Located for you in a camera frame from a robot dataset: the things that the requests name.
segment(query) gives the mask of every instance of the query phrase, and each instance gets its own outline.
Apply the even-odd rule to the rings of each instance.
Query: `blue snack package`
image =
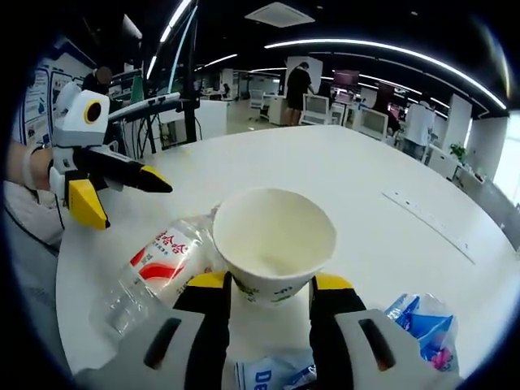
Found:
[[[430,294],[403,294],[385,314],[415,337],[421,357],[439,371],[458,372],[455,317]]]
[[[237,362],[236,389],[283,389],[304,367],[311,365],[314,365],[312,350],[280,353],[256,362]]]
[[[294,375],[288,384],[284,386],[284,390],[294,390],[300,388],[304,384],[312,384],[317,380],[317,378],[316,366],[313,364]]]

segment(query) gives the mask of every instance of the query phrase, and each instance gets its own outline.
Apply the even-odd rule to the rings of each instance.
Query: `person in black shirt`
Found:
[[[222,99],[227,99],[227,98],[229,98],[229,92],[231,91],[231,89],[229,88],[229,85],[227,85],[227,84],[224,84],[223,88],[224,88],[224,93],[222,94]]]
[[[83,80],[82,91],[92,91],[101,95],[108,94],[112,81],[112,71],[108,67],[100,67],[89,73]]]
[[[301,63],[295,67],[287,80],[287,113],[286,124],[297,126],[303,111],[303,95],[310,90],[314,93],[310,84],[310,76],[307,73],[308,63]]]

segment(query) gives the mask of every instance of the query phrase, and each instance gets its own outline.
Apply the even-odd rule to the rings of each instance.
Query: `bottle label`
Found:
[[[132,269],[155,295],[159,295],[186,267],[190,252],[198,241],[190,240],[171,227],[141,249],[130,260]]]

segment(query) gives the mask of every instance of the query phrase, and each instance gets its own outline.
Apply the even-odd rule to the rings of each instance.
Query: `window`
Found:
[[[520,112],[509,117],[504,148],[493,182],[514,205],[520,203]]]

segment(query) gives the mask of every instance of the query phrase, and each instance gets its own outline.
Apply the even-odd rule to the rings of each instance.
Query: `ceiling light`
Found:
[[[377,80],[377,81],[380,81],[380,82],[388,84],[388,85],[393,85],[394,87],[403,88],[403,89],[406,89],[406,90],[408,90],[410,92],[414,92],[414,93],[416,93],[418,95],[422,94],[419,91],[416,91],[415,89],[411,89],[409,87],[405,87],[404,85],[401,85],[401,84],[392,83],[391,81],[388,81],[388,80],[385,80],[385,79],[380,79],[379,77],[373,77],[373,76],[361,75],[361,74],[359,76],[360,77],[365,77],[366,79]]]
[[[157,61],[157,55],[152,57],[152,60],[149,62],[148,73],[146,73],[147,80],[150,78],[150,75],[152,74],[152,69],[154,68],[155,61]]]
[[[225,61],[226,59],[232,59],[233,57],[236,57],[238,54],[231,54],[231,55],[228,55],[227,57],[222,57],[222,58],[219,58],[219,59],[216,59],[215,61],[211,62],[211,63],[207,63],[206,65],[204,65],[204,67],[209,67],[210,65],[214,65],[216,63],[220,63],[222,61]]]
[[[287,70],[286,67],[265,67],[263,69],[253,69],[252,71],[249,71],[249,72],[255,73],[255,72],[285,71],[285,70]]]
[[[439,103],[441,106],[444,106],[446,108],[449,108],[449,106],[446,104],[446,103],[443,103],[443,102],[440,102],[439,100],[435,99],[435,98],[431,98],[431,100],[435,103]]]
[[[183,2],[177,7],[175,12],[173,13],[173,16],[170,19],[170,23],[168,23],[168,25],[164,29],[164,32],[162,33],[161,40],[160,40],[161,43],[165,42],[166,39],[168,39],[168,35],[170,35],[171,29],[179,21],[183,12],[186,10],[186,8],[188,8],[189,3],[191,3],[191,2],[192,2],[192,0],[183,0]]]
[[[365,84],[365,83],[357,83],[357,85],[361,85],[363,87],[373,88],[373,89],[379,89],[375,85]]]
[[[442,116],[444,119],[447,119],[448,116],[447,115],[444,115],[442,112],[439,112],[437,110],[435,110],[435,113],[438,115],[438,116]]]
[[[484,87],[482,84],[480,84],[478,81],[472,79],[469,77],[466,73],[463,73],[462,71],[459,71],[455,67],[452,67],[448,65],[447,63],[443,63],[439,61],[438,59],[429,57],[425,54],[417,53],[416,51],[403,49],[401,47],[393,46],[393,45],[386,45],[384,43],[378,43],[373,41],[360,41],[356,39],[303,39],[300,41],[287,41],[287,42],[280,42],[275,43],[273,45],[267,45],[265,46],[265,49],[274,49],[276,47],[282,47],[282,46],[293,46],[293,45],[305,45],[305,44],[314,44],[314,43],[340,43],[340,44],[348,44],[348,45],[360,45],[360,46],[372,46],[372,47],[379,47],[381,49],[387,49],[387,50],[393,50],[398,51],[402,54],[407,54],[419,59],[423,59],[424,61],[428,61],[429,63],[433,63],[437,65],[438,67],[442,67],[443,69],[452,72],[453,74],[459,76],[463,80],[467,81],[471,85],[473,85],[475,88],[479,89],[483,93],[485,93],[488,97],[490,97],[502,110],[505,110],[507,107],[505,104],[497,97],[495,96],[491,91],[489,91],[486,87]]]

